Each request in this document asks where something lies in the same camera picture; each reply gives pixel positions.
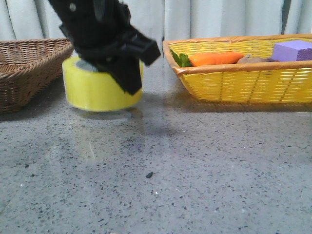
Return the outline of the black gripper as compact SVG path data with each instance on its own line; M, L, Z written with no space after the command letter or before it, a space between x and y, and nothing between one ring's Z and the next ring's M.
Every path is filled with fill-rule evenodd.
M109 73L124 92L142 88L139 60L151 65L160 57L155 40L131 25L127 4L119 0L51 0L60 30L81 58L101 60L96 67Z

